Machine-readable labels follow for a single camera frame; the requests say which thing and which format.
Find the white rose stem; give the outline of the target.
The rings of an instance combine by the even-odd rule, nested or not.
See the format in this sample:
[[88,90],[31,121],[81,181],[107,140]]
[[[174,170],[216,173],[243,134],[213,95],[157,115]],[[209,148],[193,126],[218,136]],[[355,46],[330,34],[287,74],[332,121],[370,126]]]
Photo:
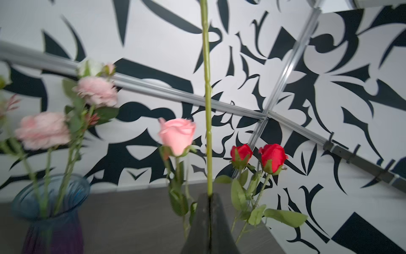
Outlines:
[[76,68],[77,76],[79,78],[88,76],[99,76],[104,68],[104,64],[94,59],[84,59]]

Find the red rose stem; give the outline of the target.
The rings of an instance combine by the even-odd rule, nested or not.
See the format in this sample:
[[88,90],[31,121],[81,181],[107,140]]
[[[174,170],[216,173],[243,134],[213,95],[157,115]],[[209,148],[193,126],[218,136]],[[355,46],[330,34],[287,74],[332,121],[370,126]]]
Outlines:
[[221,175],[215,179],[216,183],[231,184],[232,205],[237,210],[232,229],[235,228],[237,221],[244,222],[236,243],[247,233],[246,228],[249,225],[258,226],[262,218],[271,218],[292,228],[302,226],[308,218],[302,213],[272,209],[260,204],[266,184],[273,176],[278,176],[285,170],[284,164],[288,157],[284,148],[278,144],[260,148],[259,154],[260,159],[255,167],[250,164],[254,153],[247,144],[233,146],[230,163],[238,176],[232,178]]

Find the purple blue glass vase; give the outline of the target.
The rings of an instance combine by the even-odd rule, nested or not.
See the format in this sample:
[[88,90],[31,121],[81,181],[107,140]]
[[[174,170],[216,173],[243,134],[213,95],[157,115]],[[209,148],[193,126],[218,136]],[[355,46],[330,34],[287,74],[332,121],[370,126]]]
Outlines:
[[24,254],[82,254],[84,238],[78,209],[90,193],[89,182],[73,174],[57,207],[63,175],[52,175],[49,184],[39,180],[22,189],[12,202],[14,215],[29,223]]

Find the blue rose stem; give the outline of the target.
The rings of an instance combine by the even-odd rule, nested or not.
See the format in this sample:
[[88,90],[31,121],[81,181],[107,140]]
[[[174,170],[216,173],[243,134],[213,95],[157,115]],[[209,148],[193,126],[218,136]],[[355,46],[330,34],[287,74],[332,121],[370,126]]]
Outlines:
[[202,52],[205,81],[205,115],[206,115],[206,155],[207,155],[207,195],[213,195],[213,149],[211,133],[211,84],[210,84],[210,50],[209,50],[209,22],[208,6],[206,0],[200,1],[200,12],[202,22]]

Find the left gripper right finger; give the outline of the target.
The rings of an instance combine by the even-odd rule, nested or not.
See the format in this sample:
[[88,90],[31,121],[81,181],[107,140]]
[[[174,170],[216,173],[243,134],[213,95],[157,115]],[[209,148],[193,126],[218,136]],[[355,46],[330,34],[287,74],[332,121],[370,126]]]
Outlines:
[[214,193],[210,198],[210,254],[239,254],[231,234],[221,197]]

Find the twin pink peony stem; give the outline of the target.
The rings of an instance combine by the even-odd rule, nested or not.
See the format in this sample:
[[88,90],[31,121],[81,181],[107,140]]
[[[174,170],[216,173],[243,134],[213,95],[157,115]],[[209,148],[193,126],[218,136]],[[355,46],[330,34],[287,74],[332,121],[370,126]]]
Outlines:
[[1,151],[17,157],[26,169],[32,182],[35,197],[39,203],[40,217],[47,217],[48,194],[41,196],[39,183],[32,167],[27,160],[26,151],[46,150],[47,162],[45,167],[44,190],[48,190],[50,179],[51,154],[59,146],[70,142],[70,131],[66,116],[59,112],[42,112],[37,115],[24,117],[20,127],[12,131],[8,123],[8,114],[19,108],[21,100],[16,95],[1,100],[1,125],[9,135],[7,140],[1,141]]

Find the pink rose stem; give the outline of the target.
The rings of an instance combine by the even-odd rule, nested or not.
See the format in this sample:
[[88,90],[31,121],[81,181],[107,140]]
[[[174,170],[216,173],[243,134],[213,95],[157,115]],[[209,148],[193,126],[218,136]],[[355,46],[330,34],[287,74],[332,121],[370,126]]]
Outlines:
[[159,118],[159,124],[159,137],[162,141],[159,153],[168,170],[166,179],[169,200],[174,213],[182,219],[184,237],[187,238],[196,213],[197,202],[189,193],[188,170],[182,159],[189,152],[194,151],[192,144],[196,125],[188,119],[167,121],[162,117]]

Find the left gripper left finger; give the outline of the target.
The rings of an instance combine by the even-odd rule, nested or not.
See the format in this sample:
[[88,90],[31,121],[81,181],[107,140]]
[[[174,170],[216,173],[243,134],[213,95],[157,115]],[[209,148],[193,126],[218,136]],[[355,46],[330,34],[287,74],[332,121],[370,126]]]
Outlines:
[[201,194],[197,204],[192,227],[181,254],[210,253],[210,199],[208,195]]

